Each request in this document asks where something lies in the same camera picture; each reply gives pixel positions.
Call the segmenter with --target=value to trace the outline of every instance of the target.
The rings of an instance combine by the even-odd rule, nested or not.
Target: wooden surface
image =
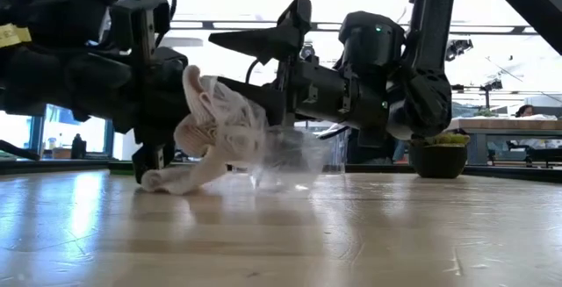
[[[562,189],[464,176],[323,178],[197,195],[106,172],[0,176],[1,286],[562,286]]]
[[[562,121],[458,118],[447,128],[455,129],[562,130]]]

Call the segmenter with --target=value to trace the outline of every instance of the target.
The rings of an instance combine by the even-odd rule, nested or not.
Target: wooden table
[[[488,164],[488,141],[562,139],[562,121],[461,118],[450,122],[448,131],[462,130],[471,136],[468,164]]]
[[[173,197],[104,171],[0,176],[0,286],[561,286],[562,189],[244,175]]]

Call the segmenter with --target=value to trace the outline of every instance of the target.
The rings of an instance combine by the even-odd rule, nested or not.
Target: window
[[[30,147],[31,117],[8,115],[5,111],[0,111],[0,124],[0,140],[5,140],[16,147]]]
[[[72,140],[77,134],[80,134],[82,140],[87,142],[87,152],[104,152],[104,119],[92,117],[81,123],[74,120],[71,110],[52,105],[47,106],[43,129],[45,149],[54,147],[71,148]]]

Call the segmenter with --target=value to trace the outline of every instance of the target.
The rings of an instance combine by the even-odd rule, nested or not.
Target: plant pot
[[[466,147],[410,146],[410,164],[424,178],[457,178],[465,169]]]

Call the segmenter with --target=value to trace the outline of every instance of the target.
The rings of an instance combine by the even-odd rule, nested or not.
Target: potted plant
[[[411,140],[408,149],[410,164],[421,177],[457,178],[465,169],[469,141],[469,136],[458,133]]]

